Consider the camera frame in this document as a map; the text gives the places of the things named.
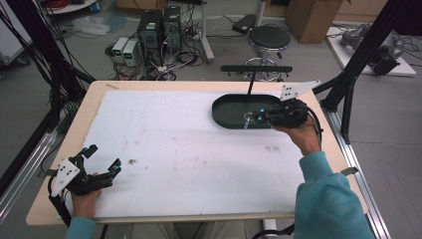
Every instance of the human hand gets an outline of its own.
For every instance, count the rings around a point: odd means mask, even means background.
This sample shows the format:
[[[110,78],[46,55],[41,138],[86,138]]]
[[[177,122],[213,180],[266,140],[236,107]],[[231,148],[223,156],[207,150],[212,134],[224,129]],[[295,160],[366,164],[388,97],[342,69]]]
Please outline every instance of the human hand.
[[[101,190],[81,196],[72,193],[74,216],[92,219],[96,215],[97,197],[100,196],[100,194],[102,194]]]
[[[301,150],[303,156],[321,150],[316,126],[311,117],[308,117],[299,127],[271,125],[271,128],[288,134],[292,142]]]

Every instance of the white whiteboard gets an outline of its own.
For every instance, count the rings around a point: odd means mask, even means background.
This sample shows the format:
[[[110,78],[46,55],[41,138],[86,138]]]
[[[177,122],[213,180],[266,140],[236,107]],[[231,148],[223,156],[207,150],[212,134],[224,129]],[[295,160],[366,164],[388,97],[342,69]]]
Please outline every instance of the white whiteboard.
[[[216,124],[211,106],[223,95],[107,92],[85,141],[99,148],[86,169],[105,172],[116,158],[122,167],[97,217],[293,213],[299,149],[272,129]]]

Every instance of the electronic equipment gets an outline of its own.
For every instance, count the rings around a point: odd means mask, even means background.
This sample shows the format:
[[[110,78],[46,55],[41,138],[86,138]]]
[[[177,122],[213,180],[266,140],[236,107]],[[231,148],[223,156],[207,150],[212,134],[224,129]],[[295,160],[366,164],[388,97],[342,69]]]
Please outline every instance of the electronic equipment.
[[[160,10],[145,10],[137,27],[141,44],[147,49],[159,49],[163,42],[163,25]]]
[[[126,43],[129,39],[126,37],[121,37],[117,40],[115,45],[112,47],[112,60],[115,63],[124,64],[123,50],[126,46]]]
[[[128,67],[135,67],[140,61],[140,49],[137,40],[129,40],[123,50],[124,62]]]
[[[257,16],[255,14],[248,14],[241,20],[237,21],[232,26],[232,30],[242,34],[248,34],[249,30],[254,27],[256,18]]]
[[[344,33],[341,37],[342,46],[350,46],[353,50],[362,42],[369,28],[368,24],[361,24],[357,29]],[[396,60],[403,55],[403,42],[400,39],[394,39],[390,33],[382,45],[371,57],[368,66],[377,76],[384,76],[400,65]]]
[[[163,14],[164,36],[167,52],[176,53],[182,50],[180,7],[167,6]]]

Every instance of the black bar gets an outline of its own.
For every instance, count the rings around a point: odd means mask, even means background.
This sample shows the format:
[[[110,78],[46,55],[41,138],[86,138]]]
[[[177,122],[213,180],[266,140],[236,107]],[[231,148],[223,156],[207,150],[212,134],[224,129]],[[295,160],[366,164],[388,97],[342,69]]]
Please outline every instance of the black bar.
[[[278,72],[278,73],[290,73],[292,67],[277,67],[277,66],[222,66],[220,68],[222,72]]]
[[[37,129],[35,129],[34,133],[32,133],[31,137],[25,143],[24,147],[19,151],[16,158],[12,161],[6,171],[0,178],[0,198],[6,192],[9,185],[12,183],[15,176],[21,170],[21,167],[26,163],[31,153],[34,151],[34,148],[39,143],[40,139],[43,137],[44,133],[50,126],[50,120],[53,115],[52,111],[49,111],[44,119],[41,121],[40,125],[38,125]]]

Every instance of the black device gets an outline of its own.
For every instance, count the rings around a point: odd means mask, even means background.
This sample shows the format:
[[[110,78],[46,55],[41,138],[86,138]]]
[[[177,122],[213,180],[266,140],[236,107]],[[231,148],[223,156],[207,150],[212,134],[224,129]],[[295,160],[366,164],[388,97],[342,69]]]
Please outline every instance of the black device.
[[[145,10],[137,27],[140,44],[147,49],[159,49],[163,42],[163,25],[160,10]]]
[[[232,30],[242,34],[248,34],[249,30],[254,27],[257,16],[248,14],[232,26]]]
[[[279,102],[268,109],[259,109],[250,114],[257,123],[269,123],[285,127],[298,127],[307,119],[309,108],[307,104],[298,99]]]
[[[162,49],[164,41],[162,12],[160,10],[145,10],[140,17],[137,35],[141,44],[142,55],[145,58],[144,64],[147,67],[162,66],[163,56],[161,56],[161,53],[164,53]]]
[[[176,53],[182,50],[180,7],[167,6],[164,8],[162,21],[164,23],[164,37],[167,52]]]

